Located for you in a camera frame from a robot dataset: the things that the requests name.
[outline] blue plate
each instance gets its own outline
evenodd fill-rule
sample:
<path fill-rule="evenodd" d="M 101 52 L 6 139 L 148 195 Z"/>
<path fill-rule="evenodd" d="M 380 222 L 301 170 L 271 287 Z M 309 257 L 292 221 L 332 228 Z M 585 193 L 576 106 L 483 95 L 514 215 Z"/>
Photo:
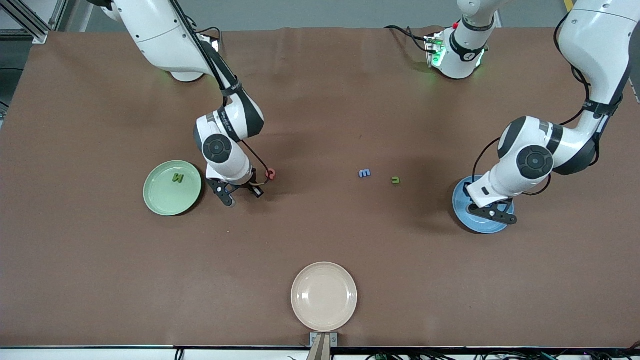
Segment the blue plate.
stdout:
<path fill-rule="evenodd" d="M 480 177 L 482 177 L 482 175 L 476 175 L 476 179 L 479 179 Z M 453 190 L 452 200 L 453 210 L 456 212 L 456 216 L 460 219 L 462 224 L 480 234 L 495 234 L 505 230 L 508 226 L 506 224 L 477 217 L 467 212 L 467 206 L 471 205 L 473 202 L 471 201 L 471 198 L 465 194 L 465 183 L 471 183 L 470 176 L 462 179 L 458 183 L 455 190 Z M 506 205 L 499 205 L 498 207 L 501 211 L 504 211 L 506 208 Z M 511 207 L 507 211 L 507 214 L 514 215 L 514 212 L 514 205 L 511 203 Z"/>

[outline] brown tablecloth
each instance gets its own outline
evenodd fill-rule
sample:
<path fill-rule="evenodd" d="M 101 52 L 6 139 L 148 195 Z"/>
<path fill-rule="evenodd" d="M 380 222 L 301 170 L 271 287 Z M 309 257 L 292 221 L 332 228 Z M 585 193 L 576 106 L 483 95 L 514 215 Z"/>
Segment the brown tablecloth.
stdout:
<path fill-rule="evenodd" d="M 168 160 L 204 169 L 192 130 L 220 105 L 215 81 L 173 80 L 127 34 L 53 33 L 33 48 L 0 131 L 0 345 L 306 343 L 289 293 L 316 261 L 358 286 L 341 345 L 637 340 L 629 92 L 598 165 L 518 197 L 516 226 L 481 236 L 451 215 L 453 186 L 513 119 L 562 122 L 580 108 L 550 29 L 498 29 L 461 81 L 389 30 L 224 39 L 266 118 L 250 144 L 277 179 L 261 199 L 236 193 L 232 209 L 207 188 L 179 217 L 149 211 L 142 186 Z M 480 169 L 496 161 L 490 151 Z"/>

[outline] green led light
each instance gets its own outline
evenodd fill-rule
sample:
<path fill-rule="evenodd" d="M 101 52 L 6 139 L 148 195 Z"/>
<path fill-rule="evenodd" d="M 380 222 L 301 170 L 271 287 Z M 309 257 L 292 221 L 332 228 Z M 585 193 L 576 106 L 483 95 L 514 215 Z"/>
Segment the green led light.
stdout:
<path fill-rule="evenodd" d="M 482 55 L 484 55 L 484 50 L 482 50 L 482 52 L 478 56 L 478 62 L 476 63 L 476 67 L 480 66 L 480 61 L 482 61 Z"/>
<path fill-rule="evenodd" d="M 447 54 L 447 49 L 444 46 L 440 47 L 440 50 L 433 56 L 433 66 L 440 66 L 445 54 Z"/>

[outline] white robotic arm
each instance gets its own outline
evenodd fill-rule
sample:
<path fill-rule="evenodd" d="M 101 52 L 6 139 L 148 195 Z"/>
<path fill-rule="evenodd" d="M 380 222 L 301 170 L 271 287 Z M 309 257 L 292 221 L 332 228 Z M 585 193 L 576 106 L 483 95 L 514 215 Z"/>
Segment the white robotic arm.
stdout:
<path fill-rule="evenodd" d="M 155 67 L 183 82 L 203 74 L 216 78 L 224 103 L 200 117 L 194 128 L 195 142 L 207 161 L 206 178 L 225 205 L 234 204 L 226 189 L 246 187 L 257 197 L 255 170 L 237 144 L 262 131 L 264 116 L 244 90 L 224 59 L 196 34 L 176 0 L 89 0 L 110 18 L 122 21 L 142 54 Z"/>
<path fill-rule="evenodd" d="M 606 123 L 622 100 L 629 74 L 629 40 L 639 20 L 640 6 L 633 1 L 576 2 L 560 32 L 559 48 L 591 83 L 578 125 L 569 129 L 534 117 L 514 120 L 500 138 L 500 162 L 479 180 L 467 181 L 470 204 L 467 214 L 456 210 L 461 220 L 473 214 L 504 227 L 514 224 L 513 197 L 540 184 L 551 171 L 570 175 L 592 164 Z M 497 209 L 496 204 L 505 204 L 506 209 Z"/>

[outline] beige plate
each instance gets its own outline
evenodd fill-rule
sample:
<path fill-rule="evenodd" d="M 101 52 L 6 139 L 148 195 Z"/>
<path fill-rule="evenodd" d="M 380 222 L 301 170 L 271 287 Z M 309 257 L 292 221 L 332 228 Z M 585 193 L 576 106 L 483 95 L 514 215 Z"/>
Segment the beige plate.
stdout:
<path fill-rule="evenodd" d="M 334 263 L 315 263 L 298 274 L 291 287 L 293 312 L 308 328 L 328 332 L 349 321 L 358 291 L 347 270 Z"/>

